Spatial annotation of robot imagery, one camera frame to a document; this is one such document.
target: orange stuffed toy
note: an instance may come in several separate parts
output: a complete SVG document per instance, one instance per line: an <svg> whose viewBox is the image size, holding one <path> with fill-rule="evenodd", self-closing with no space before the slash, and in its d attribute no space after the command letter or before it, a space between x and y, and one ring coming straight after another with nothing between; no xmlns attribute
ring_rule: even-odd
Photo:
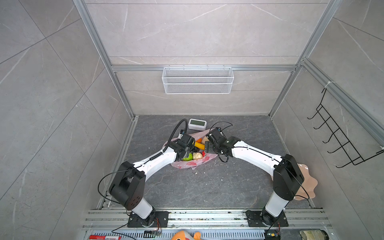
<svg viewBox="0 0 384 240"><path fill-rule="evenodd" d="M197 232L195 235L192 237L187 233L186 231L180 231L176 233L171 240L201 240L201 233Z"/></svg>

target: plastic bag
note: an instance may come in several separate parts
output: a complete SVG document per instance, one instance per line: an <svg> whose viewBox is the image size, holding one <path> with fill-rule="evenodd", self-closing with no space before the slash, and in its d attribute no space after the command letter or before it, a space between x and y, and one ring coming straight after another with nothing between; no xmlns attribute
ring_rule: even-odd
<svg viewBox="0 0 384 240"><path fill-rule="evenodd" d="M190 136L193 137L194 139L198 140L200 138L203 138L208 132L209 132L209 129L202 131L202 132L190 134ZM171 163L171 165L173 167L178 168L178 169L189 168L189 167L191 167L192 169L195 169L197 166L199 166L205 162L208 162L209 160L214 159L215 157L217 157L217 154L207 153L207 154L205 154L205 156L202 159L191 160L191 161L173 162L173 163Z"/></svg>

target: marker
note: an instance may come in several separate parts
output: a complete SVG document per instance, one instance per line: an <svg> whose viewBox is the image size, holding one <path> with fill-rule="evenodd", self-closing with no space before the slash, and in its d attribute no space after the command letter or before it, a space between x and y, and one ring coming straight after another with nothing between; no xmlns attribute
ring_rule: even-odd
<svg viewBox="0 0 384 240"><path fill-rule="evenodd" d="M114 240L120 240L120 236L97 236L97 235L91 235L89 239L114 239Z"/></svg>

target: aluminum frame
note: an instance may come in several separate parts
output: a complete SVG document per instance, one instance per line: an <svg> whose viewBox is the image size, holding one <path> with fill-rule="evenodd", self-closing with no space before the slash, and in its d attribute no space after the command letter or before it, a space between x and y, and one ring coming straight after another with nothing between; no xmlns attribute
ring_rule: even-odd
<svg viewBox="0 0 384 240"><path fill-rule="evenodd" d="M178 209L157 208L168 211L168 226L163 229L268 229L249 227L245 212L248 209ZM289 226L286 229L325 228L332 229L323 209L286 209L284 210ZM125 208L90 210L82 221L83 230L113 230L127 223L129 216Z"/></svg>
<svg viewBox="0 0 384 240"><path fill-rule="evenodd" d="M116 88L116 90L117 90L117 92L121 98L121 101L124 104L124 107L125 107L128 115L130 116L131 119L133 119L135 117L135 114L132 110L131 105L129 104L128 98L125 95L124 89L121 86L119 79L117 78L115 72L111 68L111 66L112 66L111 61L109 60L109 57L107 55L107 52L105 51L104 45L101 42L100 36L97 33L96 27L92 21L92 18L88 12L88 9L87 9L87 6L86 6L84 0L73 0L73 2L74 2L75 6L76 6L76 8L80 14L81 19L84 22L85 27L88 30L88 33L89 33L89 35L93 41L93 44L96 47L97 52L99 53L101 60L103 61L104 65L105 65L105 68L107 69L109 76L112 79L112 82L113 82L113 84L114 84L114 86L115 86L115 88Z"/></svg>
<svg viewBox="0 0 384 240"><path fill-rule="evenodd" d="M294 71L296 65L293 64L271 64L271 65L112 65L112 70L119 71L163 71L165 67L231 67L233 71Z"/></svg>
<svg viewBox="0 0 384 240"><path fill-rule="evenodd" d="M132 135L135 130L137 120L138 120L138 117L136 116L133 120L130 121L127 127L127 130L125 132L124 138L121 141L122 143L120 145L120 148L116 156L116 160L113 164L113 168L111 169L111 172L117 171L120 165L122 164L122 162L124 161L129 144L131 143ZM107 184L104 186L104 189L101 192L108 191L109 185L111 184L114 177L115 177L115 174L109 175L109 177L106 179ZM100 197L100 200L97 205L97 209L102 209L104 202L105 202L105 199L103 197Z"/></svg>
<svg viewBox="0 0 384 240"><path fill-rule="evenodd" d="M293 82L295 81L295 78L297 77L300 70L302 69L303 67L302 61L304 60L304 58L308 58L308 56L312 53L314 47L316 46L320 37L323 35L325 28L328 26L329 22L331 21L332 17L334 16L337 9L341 5L342 1L343 0L331 0L328 3L327 8L325 9L323 15L319 20L319 23L317 24L314 32L311 35L311 38L309 39L302 54L300 55L298 62L296 63L296 70L292 72L291 75L288 77L286 83L283 86L283 89L281 90L279 96L277 97L275 103L273 104L271 110L268 113L268 115L271 118L273 118L273 116L276 114L277 109L280 107L289 89L291 88Z"/></svg>
<svg viewBox="0 0 384 240"><path fill-rule="evenodd" d="M372 137L384 146L384 127L380 122L360 106L349 94L347 94L337 83L332 81L309 59L304 59L304 68L324 87L328 92L365 128Z"/></svg>

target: white wire basket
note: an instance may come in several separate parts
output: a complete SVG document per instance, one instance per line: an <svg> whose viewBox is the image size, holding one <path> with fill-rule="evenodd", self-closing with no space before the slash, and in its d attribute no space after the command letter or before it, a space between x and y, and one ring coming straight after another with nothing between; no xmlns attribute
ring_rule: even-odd
<svg viewBox="0 0 384 240"><path fill-rule="evenodd" d="M162 80L166 94L230 93L231 67L165 67Z"/></svg>

